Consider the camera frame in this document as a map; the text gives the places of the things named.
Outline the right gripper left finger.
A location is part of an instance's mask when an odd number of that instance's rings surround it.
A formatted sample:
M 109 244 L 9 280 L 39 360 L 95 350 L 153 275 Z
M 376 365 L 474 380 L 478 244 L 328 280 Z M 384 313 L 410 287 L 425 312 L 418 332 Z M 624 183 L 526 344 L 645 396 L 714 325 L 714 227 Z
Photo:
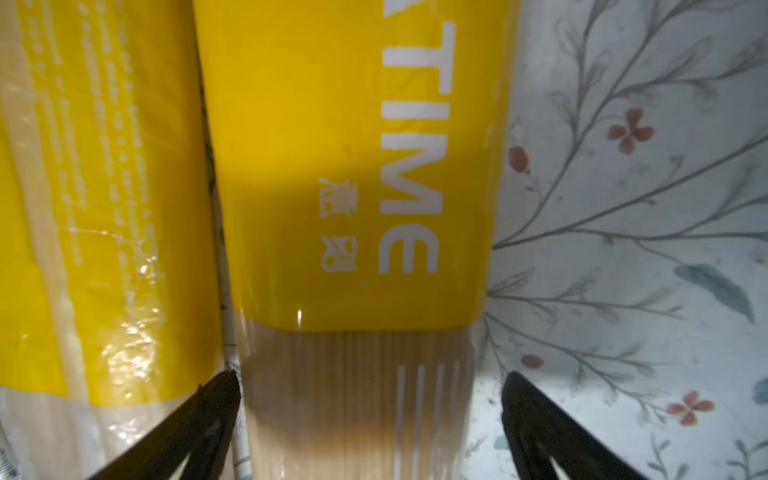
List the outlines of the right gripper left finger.
M 241 403 L 237 374 L 221 372 L 92 480 L 219 479 Z

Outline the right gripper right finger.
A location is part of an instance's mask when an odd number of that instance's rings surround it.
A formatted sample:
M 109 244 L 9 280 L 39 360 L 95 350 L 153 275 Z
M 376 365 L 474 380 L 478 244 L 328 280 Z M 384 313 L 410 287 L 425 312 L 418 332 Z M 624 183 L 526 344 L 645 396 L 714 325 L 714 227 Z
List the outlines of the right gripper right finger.
M 518 372 L 507 375 L 501 422 L 521 479 L 641 479 L 643 476 L 592 436 Z

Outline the yellow Pastatime bag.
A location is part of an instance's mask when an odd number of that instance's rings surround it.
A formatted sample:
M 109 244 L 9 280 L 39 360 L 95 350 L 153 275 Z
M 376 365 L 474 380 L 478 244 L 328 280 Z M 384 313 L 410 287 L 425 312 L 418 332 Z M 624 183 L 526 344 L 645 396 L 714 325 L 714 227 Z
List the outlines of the yellow Pastatime bag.
M 521 5 L 198 1 L 257 479 L 455 479 Z

